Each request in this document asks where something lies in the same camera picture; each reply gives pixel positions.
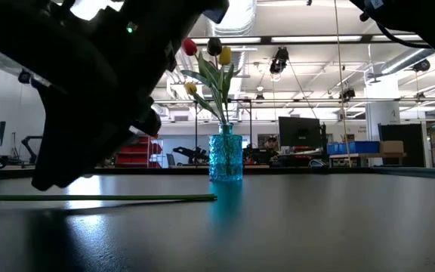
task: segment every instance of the tulip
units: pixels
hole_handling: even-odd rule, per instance
[[[184,50],[184,53],[186,53],[186,55],[190,57],[194,56],[197,53],[197,45],[190,38],[187,38],[182,42],[182,49]]]
[[[208,54],[212,57],[218,56],[223,51],[223,45],[221,40],[216,37],[212,37],[208,41]]]
[[[219,64],[228,65],[229,63],[231,63],[231,48],[224,46],[223,51],[219,55]]]
[[[197,94],[197,86],[195,83],[192,82],[184,83],[184,88],[186,89],[188,95]]]

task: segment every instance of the green stick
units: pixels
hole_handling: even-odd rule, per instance
[[[214,194],[168,196],[78,196],[78,195],[0,195],[0,201],[163,201],[163,200],[216,200]]]

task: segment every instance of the black table surface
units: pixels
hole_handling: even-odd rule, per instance
[[[435,271],[435,179],[94,176],[63,192],[218,201],[0,202],[0,271]],[[36,192],[20,179],[0,193]]]

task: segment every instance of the blue bin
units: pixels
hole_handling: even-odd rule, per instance
[[[381,144],[379,141],[351,141],[348,143],[350,154],[364,153],[376,154],[380,153]],[[342,143],[339,147],[340,154],[347,154],[347,144]]]
[[[329,155],[340,155],[340,144],[334,143],[326,146],[326,152]]]

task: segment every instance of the blue glass vase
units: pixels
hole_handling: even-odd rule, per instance
[[[242,136],[233,124],[219,124],[219,134],[209,137],[209,177],[212,182],[242,181]]]

